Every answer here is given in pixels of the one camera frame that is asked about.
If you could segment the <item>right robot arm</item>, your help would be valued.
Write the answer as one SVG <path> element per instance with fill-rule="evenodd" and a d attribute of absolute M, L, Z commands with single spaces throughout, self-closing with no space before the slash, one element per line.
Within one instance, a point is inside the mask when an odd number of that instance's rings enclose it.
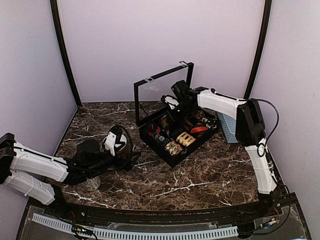
<path fill-rule="evenodd" d="M 277 182 L 259 100 L 235 98 L 203 86 L 190 88 L 184 80 L 177 81 L 171 90 L 176 101 L 170 103 L 169 107 L 178 117 L 200 107 L 227 115 L 235 121 L 235 137 L 250 157 L 258 192 L 270 195 L 276 189 Z"/>

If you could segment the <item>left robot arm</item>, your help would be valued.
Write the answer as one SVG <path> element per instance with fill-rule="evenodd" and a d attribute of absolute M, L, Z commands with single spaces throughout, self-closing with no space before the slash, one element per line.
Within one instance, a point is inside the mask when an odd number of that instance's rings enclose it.
<path fill-rule="evenodd" d="M 123 134 L 109 132 L 102 144 L 87 139 L 77 145 L 73 158 L 63 158 L 25 147 L 8 132 L 0 138 L 0 183 L 48 206 L 61 201 L 63 194 L 58 187 L 34 178 L 33 174 L 78 185 L 102 173 L 129 171 L 141 156 L 141 152 L 133 150 L 122 154 L 131 141 Z"/>

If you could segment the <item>black tie storage box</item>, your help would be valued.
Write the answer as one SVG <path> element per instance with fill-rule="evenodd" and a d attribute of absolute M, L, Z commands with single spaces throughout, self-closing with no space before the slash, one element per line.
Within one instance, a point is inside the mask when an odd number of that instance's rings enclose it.
<path fill-rule="evenodd" d="M 173 111 L 166 104 L 161 102 L 161 97 L 163 95 L 170 95 L 176 98 L 171 87 L 178 81 L 184 80 L 191 88 L 193 70 L 194 63 L 186 63 L 185 61 L 181 61 L 180 65 L 177 67 L 147 77 L 133 84 L 135 123 L 138 127 L 140 139 L 172 168 L 178 165 L 201 145 L 208 141 L 219 131 L 221 126 L 220 120 L 216 116 L 215 112 L 206 111 L 202 107 L 198 107 L 196 110 L 191 110 L 186 115 L 179 117 L 173 113 Z M 193 121 L 194 126 L 203 125 L 201 121 L 197 121 L 197 119 L 194 117 L 194 114 L 197 111 L 203 111 L 207 118 L 217 118 L 219 122 L 218 128 L 209 129 L 200 138 L 194 137 L 196 139 L 195 142 L 188 147 L 185 147 L 178 143 L 176 139 L 183 132 L 190 134 L 190 130 L 186 131 L 183 127 L 184 118 L 188 118 Z M 183 150 L 177 155 L 170 155 L 165 148 L 161 147 L 155 142 L 154 137 L 151 137 L 147 133 L 147 126 L 150 123 L 157 124 L 160 127 L 159 121 L 163 115 L 168 116 L 170 127 L 169 130 L 161 129 L 160 134 L 168 136 L 172 141 L 176 141 L 182 146 Z"/>

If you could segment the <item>blue plastic basket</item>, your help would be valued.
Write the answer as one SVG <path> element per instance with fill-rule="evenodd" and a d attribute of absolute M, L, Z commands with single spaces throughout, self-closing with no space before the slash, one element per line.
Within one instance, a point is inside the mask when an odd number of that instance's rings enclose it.
<path fill-rule="evenodd" d="M 232 117 L 220 112 L 217 112 L 217 116 L 220 120 L 227 143 L 238 144 L 239 142 L 236 138 L 236 121 Z"/>

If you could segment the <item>camouflage patterned necktie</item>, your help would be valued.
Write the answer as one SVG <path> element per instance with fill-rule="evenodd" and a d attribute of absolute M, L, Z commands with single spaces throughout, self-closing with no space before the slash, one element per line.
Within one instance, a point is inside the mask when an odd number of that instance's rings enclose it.
<path fill-rule="evenodd" d="M 159 126 L 162 130 L 169 130 L 170 128 L 170 120 L 167 115 L 163 115 L 159 120 Z"/>

